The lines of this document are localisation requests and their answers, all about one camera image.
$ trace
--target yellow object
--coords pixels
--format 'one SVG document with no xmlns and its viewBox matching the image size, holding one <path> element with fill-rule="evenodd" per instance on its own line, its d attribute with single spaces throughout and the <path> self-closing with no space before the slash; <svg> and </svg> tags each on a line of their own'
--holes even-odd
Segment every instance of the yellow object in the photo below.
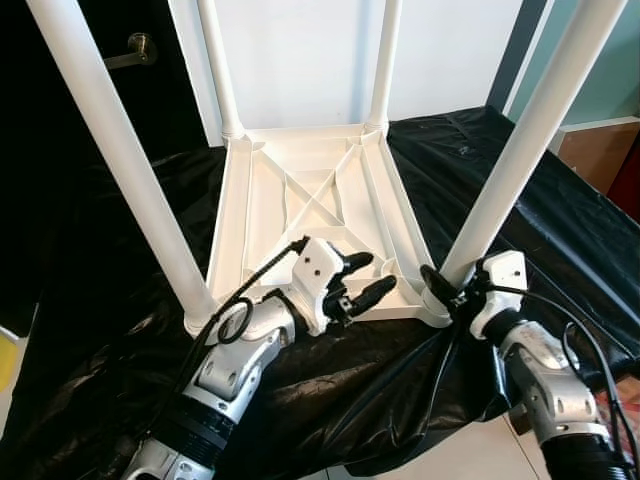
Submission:
<svg viewBox="0 0 640 480">
<path fill-rule="evenodd" d="M 0 392 L 7 388 L 11 381 L 17 356 L 18 347 L 0 333 Z"/>
</svg>

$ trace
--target dark door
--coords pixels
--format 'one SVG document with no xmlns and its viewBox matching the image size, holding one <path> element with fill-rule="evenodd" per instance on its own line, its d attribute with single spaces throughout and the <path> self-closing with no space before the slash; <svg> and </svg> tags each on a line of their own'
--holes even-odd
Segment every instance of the dark door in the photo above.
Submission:
<svg viewBox="0 0 640 480">
<path fill-rule="evenodd" d="M 154 65 L 111 71 L 147 156 L 206 145 L 167 2 L 80 5 L 103 57 L 128 53 L 127 39 L 136 32 L 151 35 L 157 45 Z M 78 173 L 103 160 L 26 3 L 9 0 L 4 8 L 0 325 L 24 334 L 55 263 Z"/>
</svg>

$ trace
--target black plastic sheet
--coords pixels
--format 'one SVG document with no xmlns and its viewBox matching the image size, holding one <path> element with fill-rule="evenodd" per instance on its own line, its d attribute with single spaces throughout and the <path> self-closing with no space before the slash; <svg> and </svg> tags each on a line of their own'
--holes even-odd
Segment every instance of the black plastic sheet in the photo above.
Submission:
<svg viewBox="0 0 640 480">
<path fill-rule="evenodd" d="M 489 108 L 392 124 L 389 144 L 437 264 L 512 127 Z M 223 165 L 222 149 L 154 163 L 203 271 Z M 493 250 L 523 250 L 531 289 L 582 307 L 623 375 L 640 358 L 639 240 L 637 224 L 546 154 Z M 106 168 L 81 175 L 64 246 L 0 442 L 3 478 L 89 472 L 120 435 L 146 425 L 190 345 L 180 307 Z M 566 322 L 533 302 L 524 311 L 555 334 Z M 335 464 L 356 475 L 393 469 L 502 413 L 515 397 L 499 366 L 463 325 L 368 322 L 299 339 L 264 375 L 219 478 L 294 479 Z"/>
</svg>

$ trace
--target teal wall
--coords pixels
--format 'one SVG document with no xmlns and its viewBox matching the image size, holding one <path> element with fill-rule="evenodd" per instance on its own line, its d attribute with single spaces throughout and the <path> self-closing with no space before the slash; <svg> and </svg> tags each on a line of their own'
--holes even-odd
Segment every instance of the teal wall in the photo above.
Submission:
<svg viewBox="0 0 640 480">
<path fill-rule="evenodd" d="M 520 118 L 576 4 L 576 0 L 555 0 L 508 112 L 511 120 Z M 562 123 L 566 125 L 636 115 L 639 85 L 640 0 L 629 0 Z"/>
</svg>

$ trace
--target white wall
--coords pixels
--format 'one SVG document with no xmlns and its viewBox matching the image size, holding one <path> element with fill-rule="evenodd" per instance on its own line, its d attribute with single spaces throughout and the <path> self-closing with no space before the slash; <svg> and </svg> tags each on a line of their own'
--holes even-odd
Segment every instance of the white wall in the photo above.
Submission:
<svg viewBox="0 0 640 480">
<path fill-rule="evenodd" d="M 210 143 L 219 137 L 195 0 L 170 0 Z M 405 0 L 389 116 L 485 103 L 521 0 Z M 217 0 L 247 128 L 363 121 L 370 105 L 383 0 Z"/>
</svg>

